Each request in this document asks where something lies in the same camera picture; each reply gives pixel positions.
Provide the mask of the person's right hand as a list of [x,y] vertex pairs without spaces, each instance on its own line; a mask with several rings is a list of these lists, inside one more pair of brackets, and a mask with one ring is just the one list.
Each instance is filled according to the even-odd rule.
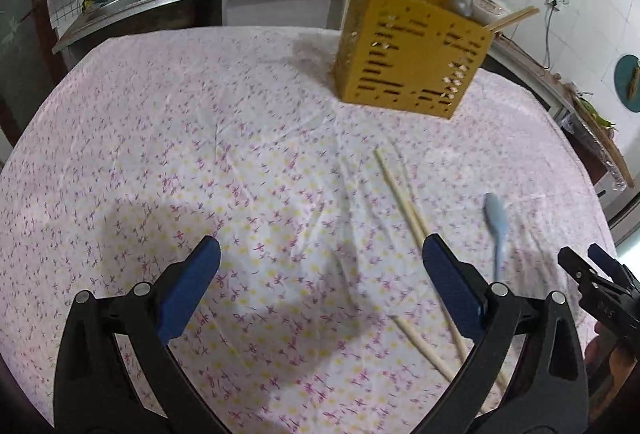
[[600,344],[601,344],[601,333],[603,330],[603,325],[600,321],[598,321],[593,328],[594,336],[589,341],[588,345],[585,349],[585,366],[588,376],[592,376],[593,373],[596,372],[597,368],[600,366]]

